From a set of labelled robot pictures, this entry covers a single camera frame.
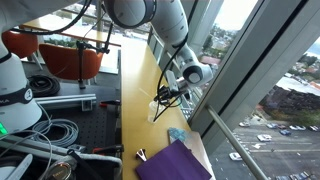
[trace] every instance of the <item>green light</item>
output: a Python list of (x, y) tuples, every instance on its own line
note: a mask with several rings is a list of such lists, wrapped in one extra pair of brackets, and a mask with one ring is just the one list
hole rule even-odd
[(6, 130), (6, 128), (2, 125), (2, 123), (0, 123), (0, 135), (5, 135), (8, 134), (8, 131)]

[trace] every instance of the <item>yellow table surface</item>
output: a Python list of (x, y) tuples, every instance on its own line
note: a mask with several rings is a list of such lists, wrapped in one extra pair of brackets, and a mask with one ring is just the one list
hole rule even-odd
[(152, 157), (169, 145), (169, 127), (190, 130), (179, 108), (168, 108), (155, 124), (147, 121), (148, 105), (156, 94), (161, 70), (146, 43), (129, 41), (121, 47), (123, 180), (139, 179), (135, 172), (141, 163), (135, 158), (139, 149)]
[[(67, 25), (71, 20), (70, 19), (63, 19), (61, 17), (55, 15), (45, 15), (38, 19), (29, 21), (21, 25), (23, 28), (30, 28), (35, 30), (41, 31), (52, 31), (56, 29), (60, 29)], [(74, 25), (71, 28), (61, 32), (61, 35), (74, 37), (78, 39), (82, 39), (88, 30), (92, 27), (92, 25), (88, 26), (81, 26), (81, 25)], [(104, 43), (107, 40), (108, 33), (90, 30), (89, 33), (84, 37), (84, 40), (94, 41)], [(110, 37), (110, 45), (114, 46), (121, 46), (121, 42), (117, 38), (111, 35)]]

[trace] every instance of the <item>red chair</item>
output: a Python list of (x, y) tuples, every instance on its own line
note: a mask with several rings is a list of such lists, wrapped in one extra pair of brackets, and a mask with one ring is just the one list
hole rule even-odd
[(42, 66), (34, 54), (38, 50), (38, 39), (36, 35), (6, 31), (2, 33), (2, 41), (6, 48), (16, 54), (20, 59), (31, 56), (42, 70)]
[[(51, 44), (40, 44), (39, 51), (49, 72), (58, 78), (79, 80), (79, 56), (75, 48)], [(103, 53), (93, 50), (83, 51), (82, 79), (94, 78), (100, 69)]]

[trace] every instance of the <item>purple fabric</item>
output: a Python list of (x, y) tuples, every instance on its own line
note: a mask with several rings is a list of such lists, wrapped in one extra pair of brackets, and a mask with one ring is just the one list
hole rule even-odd
[(210, 173), (176, 140), (136, 168), (141, 180), (207, 180)]

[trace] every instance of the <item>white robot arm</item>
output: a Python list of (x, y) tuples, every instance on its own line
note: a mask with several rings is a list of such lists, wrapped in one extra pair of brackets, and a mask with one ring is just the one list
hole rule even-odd
[[(0, 0), (0, 32), (77, 1)], [(184, 89), (203, 85), (212, 79), (210, 66), (199, 63), (185, 43), (188, 24), (180, 0), (104, 0), (104, 4), (110, 18), (120, 27), (135, 28), (151, 22), (166, 44), (181, 48), (176, 60), (184, 78), (184, 82), (180, 83)], [(10, 99), (16, 94), (24, 98)], [(30, 95), (21, 61), (8, 52), (0, 36), (0, 130), (5, 127), (5, 133), (11, 133), (26, 129), (36, 123), (40, 116), (41, 110), (33, 100), (32, 93)]]
[(209, 65), (199, 63), (185, 39), (188, 24), (180, 0), (104, 0), (110, 18), (122, 28), (150, 22), (158, 36), (169, 45), (182, 46), (176, 60), (189, 88), (199, 87), (213, 77)]

